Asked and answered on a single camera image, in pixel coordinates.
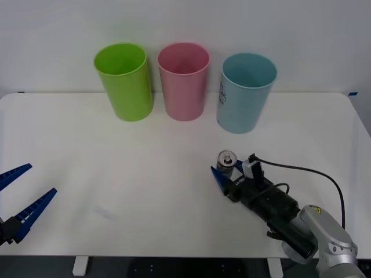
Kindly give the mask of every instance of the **table surface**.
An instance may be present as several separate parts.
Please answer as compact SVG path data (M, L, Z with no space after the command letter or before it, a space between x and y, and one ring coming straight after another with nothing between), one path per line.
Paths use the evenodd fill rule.
M103 93L10 94L0 101L2 171L33 168L1 193L7 219L58 190L20 244L1 255L285 257L266 224L223 197L210 171L223 149L323 171L344 194L347 232L371 258L371 138L337 93L271 93L255 129L231 134L216 122L218 94L192 122L165 113L155 94L139 122L117 119ZM263 165L291 185L301 207L341 220L339 195L319 175Z

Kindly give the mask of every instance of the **floor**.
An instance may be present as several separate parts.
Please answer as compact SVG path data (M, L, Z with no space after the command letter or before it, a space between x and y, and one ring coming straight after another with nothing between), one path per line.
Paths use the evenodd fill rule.
M270 277L265 259L184 260L180 258L93 257L89 260L85 277ZM0 277L72 278L74 277L72 275L74 261L74 257L0 257ZM288 259L282 260L284 277L317 278L316 264L317 262L313 261L307 266L301 266Z

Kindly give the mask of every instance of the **cup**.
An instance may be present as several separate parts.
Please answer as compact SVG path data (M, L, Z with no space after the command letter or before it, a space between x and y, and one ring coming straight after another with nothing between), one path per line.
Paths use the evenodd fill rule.
M209 53L196 43L179 42L161 50L158 65L171 118L188 121L203 113L209 61Z
M133 43L116 43L98 52L94 66L117 117L142 120L153 108L147 54Z
M217 121L226 131L251 131L276 80L277 70L258 54L239 53L223 62Z

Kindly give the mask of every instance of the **light blue cup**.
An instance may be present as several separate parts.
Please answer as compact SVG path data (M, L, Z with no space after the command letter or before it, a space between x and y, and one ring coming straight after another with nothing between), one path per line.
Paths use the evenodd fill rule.
M239 53L227 58L221 69L217 121L231 133L251 131L277 77L267 58Z

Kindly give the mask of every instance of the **pink cup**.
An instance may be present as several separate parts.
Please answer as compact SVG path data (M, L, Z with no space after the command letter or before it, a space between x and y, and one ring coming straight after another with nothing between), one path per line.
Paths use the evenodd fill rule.
M203 113L209 61L209 53L196 43L179 42L161 50L158 64L171 118L194 120Z

